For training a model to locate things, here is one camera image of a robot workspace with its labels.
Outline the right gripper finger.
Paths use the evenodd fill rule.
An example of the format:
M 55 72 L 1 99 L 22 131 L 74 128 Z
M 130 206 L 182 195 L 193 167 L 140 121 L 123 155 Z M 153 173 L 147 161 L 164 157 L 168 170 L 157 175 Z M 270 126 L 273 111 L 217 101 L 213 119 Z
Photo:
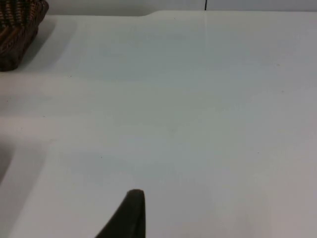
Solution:
M 140 189 L 128 191 L 96 238 L 145 238 L 144 191 Z

